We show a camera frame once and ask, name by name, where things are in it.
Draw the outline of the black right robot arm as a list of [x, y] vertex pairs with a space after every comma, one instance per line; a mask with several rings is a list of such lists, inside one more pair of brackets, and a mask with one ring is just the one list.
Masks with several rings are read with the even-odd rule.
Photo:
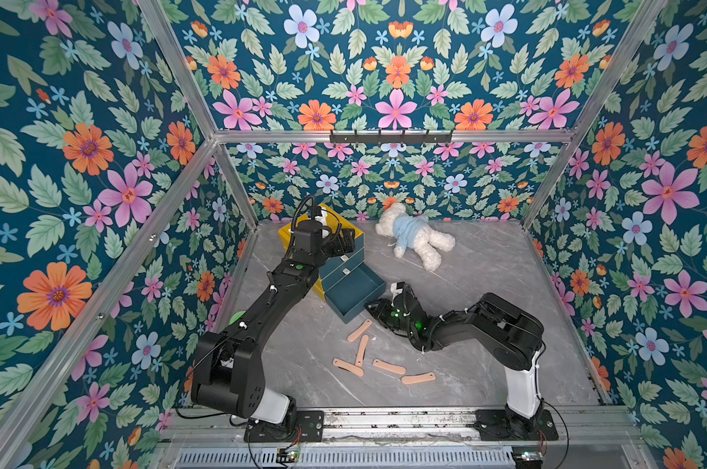
[[430, 316], [411, 285], [395, 283], [392, 298], [366, 305], [380, 326], [407, 339], [422, 353], [441, 351], [453, 344], [476, 340], [504, 367], [509, 416], [533, 420], [542, 410], [538, 389], [538, 361], [545, 350], [544, 326], [535, 316], [488, 292], [468, 308]]

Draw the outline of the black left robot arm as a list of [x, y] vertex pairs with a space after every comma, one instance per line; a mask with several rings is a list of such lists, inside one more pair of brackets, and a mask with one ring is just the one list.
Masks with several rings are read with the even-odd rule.
[[290, 242], [269, 284], [244, 314], [221, 332], [198, 340], [191, 372], [191, 401], [221, 414], [288, 426], [292, 398], [266, 386], [262, 355], [283, 318], [310, 292], [320, 268], [353, 252], [355, 231], [318, 220], [323, 208], [313, 195], [298, 205]]

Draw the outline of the yellow drawer cabinet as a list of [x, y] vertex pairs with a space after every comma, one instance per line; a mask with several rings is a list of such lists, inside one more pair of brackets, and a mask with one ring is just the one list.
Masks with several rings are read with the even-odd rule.
[[[332, 208], [325, 204], [320, 204], [328, 211], [328, 223], [331, 228], [334, 228], [338, 222], [333, 219], [333, 215], [337, 215], [343, 222], [344, 228], [355, 229], [355, 237], [363, 236], [363, 232], [355, 227], [351, 222], [343, 219]], [[325, 264], [301, 264], [292, 262], [287, 259], [287, 247], [290, 240], [290, 224], [279, 230], [279, 236], [285, 252], [281, 258], [280, 264], [269, 273], [271, 289], [278, 291], [279, 289], [289, 289], [298, 285], [307, 286], [312, 289], [321, 299], [325, 299], [325, 291], [333, 285], [326, 283], [324, 285], [320, 280], [320, 268]]]

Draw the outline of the white teddy bear blue shirt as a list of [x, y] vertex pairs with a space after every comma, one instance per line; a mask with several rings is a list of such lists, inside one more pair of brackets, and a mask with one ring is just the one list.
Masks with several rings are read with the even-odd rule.
[[425, 216], [409, 215], [400, 202], [383, 212], [375, 232], [395, 240], [396, 258], [402, 258], [408, 249], [413, 250], [427, 272], [437, 271], [441, 267], [441, 252], [451, 252], [456, 244], [451, 234], [433, 229]]

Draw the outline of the green lidded small jar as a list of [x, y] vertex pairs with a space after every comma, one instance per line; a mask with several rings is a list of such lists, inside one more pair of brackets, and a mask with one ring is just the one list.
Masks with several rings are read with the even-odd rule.
[[234, 314], [232, 315], [232, 317], [230, 318], [229, 325], [231, 326], [232, 324], [234, 324], [235, 322], [237, 322], [243, 315], [244, 315], [244, 311], [240, 311], [240, 312], [234, 313]]

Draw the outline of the black hook rail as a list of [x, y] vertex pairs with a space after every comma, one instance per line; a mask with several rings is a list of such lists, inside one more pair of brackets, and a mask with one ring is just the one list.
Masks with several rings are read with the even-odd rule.
[[332, 144], [405, 144], [406, 146], [421, 146], [425, 144], [447, 144], [453, 141], [451, 132], [426, 131], [330, 131], [327, 134]]

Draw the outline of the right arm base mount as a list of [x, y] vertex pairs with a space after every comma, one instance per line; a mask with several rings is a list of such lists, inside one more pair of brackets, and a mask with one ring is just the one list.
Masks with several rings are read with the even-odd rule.
[[474, 428], [488, 441], [558, 441], [560, 439], [554, 418], [541, 406], [531, 418], [524, 418], [509, 408], [504, 410], [477, 410]]

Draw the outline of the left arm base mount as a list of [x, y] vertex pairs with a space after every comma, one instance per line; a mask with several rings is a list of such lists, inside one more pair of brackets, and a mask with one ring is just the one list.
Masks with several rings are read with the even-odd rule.
[[245, 443], [319, 443], [322, 441], [325, 413], [322, 410], [291, 410], [283, 422], [273, 424], [250, 420]]

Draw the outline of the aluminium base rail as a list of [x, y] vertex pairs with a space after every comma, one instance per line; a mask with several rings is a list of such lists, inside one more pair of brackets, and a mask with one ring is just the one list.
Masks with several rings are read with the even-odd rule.
[[478, 431], [468, 406], [320, 408], [302, 437], [250, 442], [228, 416], [177, 418], [155, 447], [152, 468], [654, 468], [621, 406], [557, 406], [527, 437]]

